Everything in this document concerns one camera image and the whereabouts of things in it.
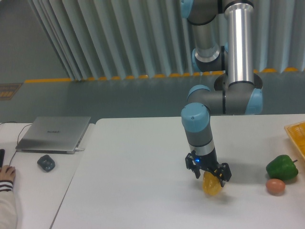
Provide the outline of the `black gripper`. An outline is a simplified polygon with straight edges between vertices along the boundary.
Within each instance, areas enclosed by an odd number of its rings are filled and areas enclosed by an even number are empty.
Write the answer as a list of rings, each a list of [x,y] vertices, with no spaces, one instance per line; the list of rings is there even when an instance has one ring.
[[[204,156],[196,155],[195,150],[193,150],[191,154],[186,156],[185,164],[186,168],[195,174],[196,179],[199,179],[201,175],[200,169],[209,170],[219,180],[221,187],[224,187],[225,182],[231,179],[231,170],[228,163],[218,164],[215,149]]]

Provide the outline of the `white sleeved forearm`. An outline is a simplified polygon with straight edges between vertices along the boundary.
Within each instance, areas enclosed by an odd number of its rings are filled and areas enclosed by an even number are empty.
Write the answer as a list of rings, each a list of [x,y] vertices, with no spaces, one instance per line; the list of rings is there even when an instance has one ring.
[[[16,201],[13,193],[13,182],[0,181],[0,228],[15,229],[17,226]]]

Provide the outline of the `person's hand on mouse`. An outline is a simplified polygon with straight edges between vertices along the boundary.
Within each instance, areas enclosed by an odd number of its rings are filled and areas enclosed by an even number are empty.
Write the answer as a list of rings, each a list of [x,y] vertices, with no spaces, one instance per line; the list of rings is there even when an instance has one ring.
[[[4,165],[0,168],[0,181],[14,182],[16,176],[15,167]]]

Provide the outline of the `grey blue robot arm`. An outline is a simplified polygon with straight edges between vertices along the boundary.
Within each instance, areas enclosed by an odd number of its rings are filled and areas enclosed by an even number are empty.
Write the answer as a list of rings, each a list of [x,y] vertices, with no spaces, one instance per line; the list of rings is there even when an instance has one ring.
[[[190,147],[187,169],[200,177],[210,172],[221,186],[232,176],[218,163],[211,130],[212,115],[256,115],[263,109],[262,80],[254,73],[251,0],[183,0],[182,17],[193,27],[193,65],[201,72],[223,71],[214,88],[196,85],[181,111]]]

